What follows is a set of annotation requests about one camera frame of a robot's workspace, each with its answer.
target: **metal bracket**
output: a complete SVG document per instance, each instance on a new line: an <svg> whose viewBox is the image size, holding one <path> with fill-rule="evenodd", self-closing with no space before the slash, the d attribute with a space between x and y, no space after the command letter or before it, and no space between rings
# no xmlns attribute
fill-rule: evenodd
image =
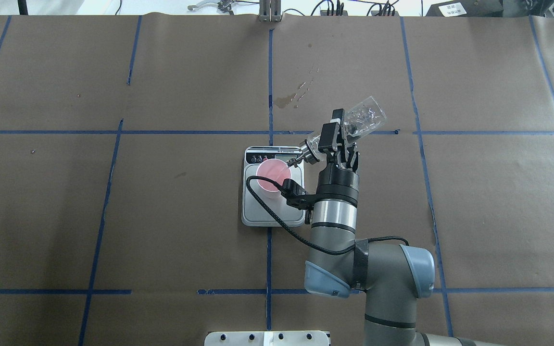
<svg viewBox="0 0 554 346"><path fill-rule="evenodd" d="M281 22L281 0L259 0L260 22Z"/></svg>
<svg viewBox="0 0 554 346"><path fill-rule="evenodd" d="M330 346L330 333L323 331L213 332L204 346Z"/></svg>

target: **table surface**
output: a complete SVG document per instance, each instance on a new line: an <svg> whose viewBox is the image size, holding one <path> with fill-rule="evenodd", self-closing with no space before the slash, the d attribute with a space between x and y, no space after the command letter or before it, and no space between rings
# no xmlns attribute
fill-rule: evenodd
<svg viewBox="0 0 554 346"><path fill-rule="evenodd" d="M435 256L418 330L554 344L554 20L151 13L0 16L0 345L361 344L364 294L241 223L241 160L369 95L357 236Z"/></svg>

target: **blue joint cap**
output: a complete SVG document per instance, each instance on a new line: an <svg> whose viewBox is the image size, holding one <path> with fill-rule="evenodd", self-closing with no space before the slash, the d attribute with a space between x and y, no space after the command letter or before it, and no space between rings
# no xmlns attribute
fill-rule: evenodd
<svg viewBox="0 0 554 346"><path fill-rule="evenodd" d="M428 298L435 284L435 261L431 252L419 247L401 245L407 264L412 271L418 298Z"/></svg>
<svg viewBox="0 0 554 346"><path fill-rule="evenodd" d="M321 296L338 298L350 296L350 285L307 260L305 261L305 289L311 294Z"/></svg>

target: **black band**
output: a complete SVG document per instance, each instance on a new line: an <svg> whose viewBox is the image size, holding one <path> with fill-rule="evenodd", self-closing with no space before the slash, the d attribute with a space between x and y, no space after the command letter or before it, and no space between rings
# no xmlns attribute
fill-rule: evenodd
<svg viewBox="0 0 554 346"><path fill-rule="evenodd" d="M463 346L476 346L476 343L473 342L473 340L470 340L470 339L464 339L462 337L458 337L457 339L459 339L459 341L461 342L461 344Z"/></svg>
<svg viewBox="0 0 554 346"><path fill-rule="evenodd" d="M354 240L354 266L352 270L353 288L364 290L367 285L369 266L369 239Z"/></svg>
<svg viewBox="0 0 554 346"><path fill-rule="evenodd" d="M372 316L369 316L367 314L365 314L365 320L367 320L369 322L373 322L375 324L382 324L382 326L387 326L387 327L402 328L402 329L416 328L416 322L414 322L414 323L395 322L395 321L383 320L383 319L377 318L377 317L372 317Z"/></svg>
<svg viewBox="0 0 554 346"><path fill-rule="evenodd" d="M354 228L351 228L350 226L341 225L341 223L334 223L334 222L314 222L312 223L312 227L334 227L334 228L341 228L343 230L348 230L352 232L353 234L356 233L356 230Z"/></svg>
<svg viewBox="0 0 554 346"><path fill-rule="evenodd" d="M420 335L422 335L422 341L425 342L425 346L431 346L431 344L429 344L429 337L425 333L420 333Z"/></svg>

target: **white mounting plate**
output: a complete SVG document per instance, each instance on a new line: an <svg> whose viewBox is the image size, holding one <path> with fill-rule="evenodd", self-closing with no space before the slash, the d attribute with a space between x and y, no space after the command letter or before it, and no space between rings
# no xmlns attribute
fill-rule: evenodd
<svg viewBox="0 0 554 346"><path fill-rule="evenodd" d="M260 204L253 198L253 196L247 190L245 186L245 180L251 176L255 175L255 172L260 166L259 163L252 163L248 158L262 156L270 156L269 158L277 156L295 156L299 154L300 151L298 147L249 147L245 150L243 156L243 168L242 168L242 207L240 219L242 223L247 226L259 226L259 227L273 227L279 226L271 215L268 215L268 212L260 206ZM291 179L304 187L304 168L302 164L299 164L298 167L290 167L290 172L292 174ZM260 186L258 185L257 180L252 180L250 182L251 188L258 194L259 197L268 205L275 214L286 222L288 226L297 227L303 224L305 221L305 212L303 210L298 210L297 208L292 208L286 204L286 199L279 196L275 199L270 199L266 197L260 191Z"/></svg>
<svg viewBox="0 0 554 346"><path fill-rule="evenodd" d="M204 339L204 346L330 346L330 333L323 331L250 331L213 332Z"/></svg>

